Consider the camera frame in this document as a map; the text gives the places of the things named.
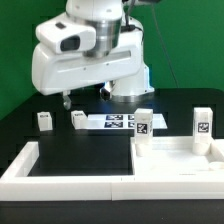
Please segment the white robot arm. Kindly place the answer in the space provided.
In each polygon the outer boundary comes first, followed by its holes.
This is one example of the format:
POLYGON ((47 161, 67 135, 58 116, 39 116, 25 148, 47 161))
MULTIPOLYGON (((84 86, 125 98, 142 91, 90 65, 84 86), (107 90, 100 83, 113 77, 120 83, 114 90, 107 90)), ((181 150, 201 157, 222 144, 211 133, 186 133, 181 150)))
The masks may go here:
POLYGON ((154 0, 67 0, 66 11, 36 28, 32 82, 44 95, 60 93, 71 107, 75 89, 103 84, 101 94, 133 102, 153 91, 143 59, 144 31, 130 16, 154 0))

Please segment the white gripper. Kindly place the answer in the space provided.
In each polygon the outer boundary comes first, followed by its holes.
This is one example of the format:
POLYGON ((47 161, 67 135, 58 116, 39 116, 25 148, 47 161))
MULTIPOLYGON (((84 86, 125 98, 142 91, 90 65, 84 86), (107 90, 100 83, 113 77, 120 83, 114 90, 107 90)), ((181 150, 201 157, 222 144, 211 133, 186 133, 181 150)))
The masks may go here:
POLYGON ((43 95, 62 93, 63 106, 71 109, 71 90, 137 74, 142 56, 135 47, 114 50, 103 58, 87 58, 77 53, 54 54, 43 44, 33 53, 32 82, 43 95))

